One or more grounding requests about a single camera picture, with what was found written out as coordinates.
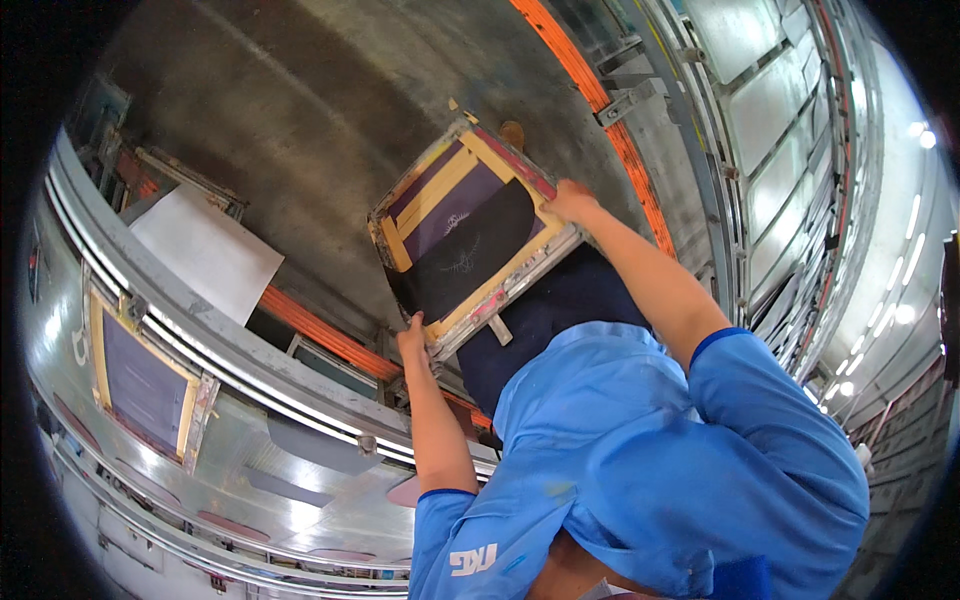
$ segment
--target blue shirt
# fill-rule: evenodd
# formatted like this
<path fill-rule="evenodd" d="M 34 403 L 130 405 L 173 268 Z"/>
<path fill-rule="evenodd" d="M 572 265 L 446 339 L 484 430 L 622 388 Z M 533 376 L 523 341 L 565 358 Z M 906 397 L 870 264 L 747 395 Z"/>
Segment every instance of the blue shirt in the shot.
<path fill-rule="evenodd" d="M 707 337 L 684 377 L 642 327 L 571 327 L 508 382 L 493 424 L 503 460 L 480 494 L 420 497 L 412 599 L 523 598 L 561 527 L 668 598 L 756 559 L 763 595 L 827 598 L 869 514 L 843 431 L 744 329 Z"/>

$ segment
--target orange rail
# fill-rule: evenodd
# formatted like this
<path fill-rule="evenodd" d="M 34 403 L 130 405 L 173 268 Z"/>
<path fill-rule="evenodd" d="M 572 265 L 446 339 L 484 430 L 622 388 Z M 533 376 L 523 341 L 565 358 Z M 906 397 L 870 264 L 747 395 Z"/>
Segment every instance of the orange rail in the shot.
<path fill-rule="evenodd" d="M 510 0 L 520 14 L 527 22 L 533 26 L 534 31 L 546 43 L 550 51 L 557 57 L 560 64 L 564 66 L 570 79 L 580 89 L 590 108 L 594 112 L 599 111 L 610 103 L 610 96 L 607 90 L 600 85 L 593 69 L 584 60 L 584 57 L 573 45 L 570 38 L 566 35 L 560 24 L 557 23 L 553 15 L 550 14 L 543 4 L 538 0 Z M 643 168 L 640 161 L 640 155 L 636 151 L 634 142 L 627 133 L 627 128 L 623 123 L 617 122 L 605 129 L 607 137 L 610 139 L 613 148 L 620 156 L 623 168 L 627 170 L 627 176 L 634 186 L 636 196 L 643 207 L 643 214 L 650 223 L 650 229 L 654 232 L 657 240 L 657 246 L 660 251 L 672 258 L 677 257 L 677 251 L 673 247 L 673 239 L 670 237 L 670 230 L 663 219 L 663 213 L 660 211 L 660 205 L 654 197 L 653 189 L 650 186 L 650 178 Z"/>
<path fill-rule="evenodd" d="M 267 289 L 264 290 L 259 305 L 260 308 L 293 327 L 300 335 L 310 338 L 362 372 L 383 381 L 393 381 L 403 374 L 403 368 L 400 365 L 380 356 L 336 327 L 321 320 L 273 285 L 268 285 Z M 474 424 L 490 429 L 491 420 L 481 413 L 476 405 L 446 390 L 441 390 L 441 392 L 444 398 L 450 402 L 469 409 L 470 420 Z"/>

